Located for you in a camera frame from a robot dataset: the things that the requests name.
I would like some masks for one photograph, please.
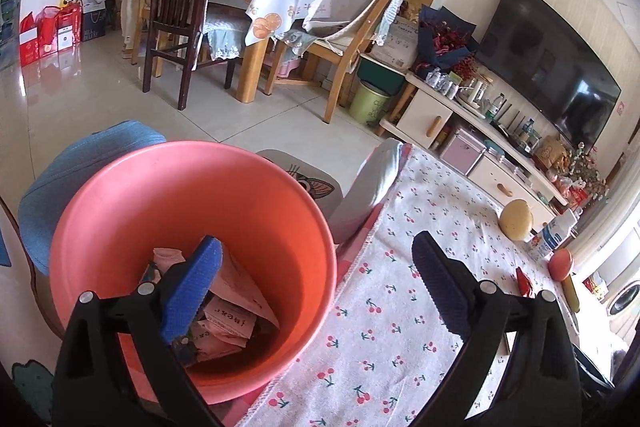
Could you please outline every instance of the wooden handle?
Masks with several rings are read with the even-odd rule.
[[[498,190],[500,190],[500,192],[502,194],[504,194],[505,196],[507,196],[509,198],[511,198],[513,196],[513,192],[511,192],[507,187],[505,187],[501,183],[498,183]]]
[[[436,129],[440,125],[440,122],[442,122],[441,116],[436,116],[436,118],[433,119],[433,123],[431,124],[431,127],[429,127],[429,130],[427,131],[427,136],[429,138],[433,138],[434,134],[436,134]]]

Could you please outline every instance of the curtain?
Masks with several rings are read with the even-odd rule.
[[[611,184],[609,202],[568,246],[579,280],[596,271],[640,219],[640,133],[628,145],[624,158]]]

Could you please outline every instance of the yellow fruit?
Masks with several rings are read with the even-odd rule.
[[[523,241],[533,227],[533,216],[525,200],[508,203],[498,218],[498,225],[512,241]]]

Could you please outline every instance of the drawer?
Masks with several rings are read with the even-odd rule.
[[[397,127],[420,147],[428,149],[452,114],[438,100],[418,90]]]
[[[536,231],[541,230],[543,223],[548,223],[555,216],[525,187],[484,156],[480,158],[468,178],[501,204],[513,200],[527,201],[533,215],[533,229]]]

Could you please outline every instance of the flat screen tv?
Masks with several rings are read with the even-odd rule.
[[[598,56],[543,0],[500,0],[476,59],[529,100],[574,147],[584,142],[586,151],[620,96]]]

